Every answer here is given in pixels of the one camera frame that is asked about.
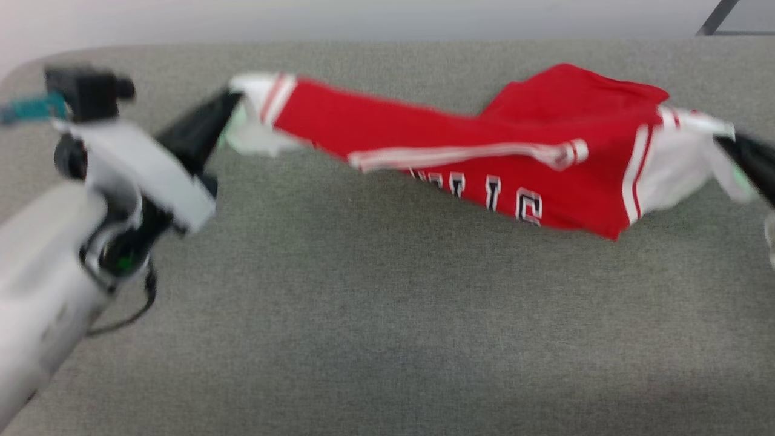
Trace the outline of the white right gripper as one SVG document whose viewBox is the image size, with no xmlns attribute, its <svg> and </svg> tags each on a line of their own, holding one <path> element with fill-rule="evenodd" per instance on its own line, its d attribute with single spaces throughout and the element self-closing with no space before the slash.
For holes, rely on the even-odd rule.
<svg viewBox="0 0 775 436">
<path fill-rule="evenodd" d="M 717 134 L 714 141 L 736 163 L 767 204 L 774 207 L 774 147 L 745 133 L 734 138 Z M 764 236 L 770 265 L 775 268 L 775 212 L 764 220 Z"/>
</svg>

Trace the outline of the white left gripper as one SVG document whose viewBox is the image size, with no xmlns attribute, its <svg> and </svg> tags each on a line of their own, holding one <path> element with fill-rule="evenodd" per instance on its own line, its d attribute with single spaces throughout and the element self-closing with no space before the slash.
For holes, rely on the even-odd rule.
<svg viewBox="0 0 775 436">
<path fill-rule="evenodd" d="M 139 229 L 144 198 L 184 231 L 199 232 L 213 218 L 215 198 L 194 176 L 204 171 L 242 99 L 242 92 L 223 89 L 169 124 L 157 140 L 130 121 L 52 122 L 85 144 L 86 190 L 125 208 L 127 218 L 108 227 L 108 238 Z"/>
</svg>

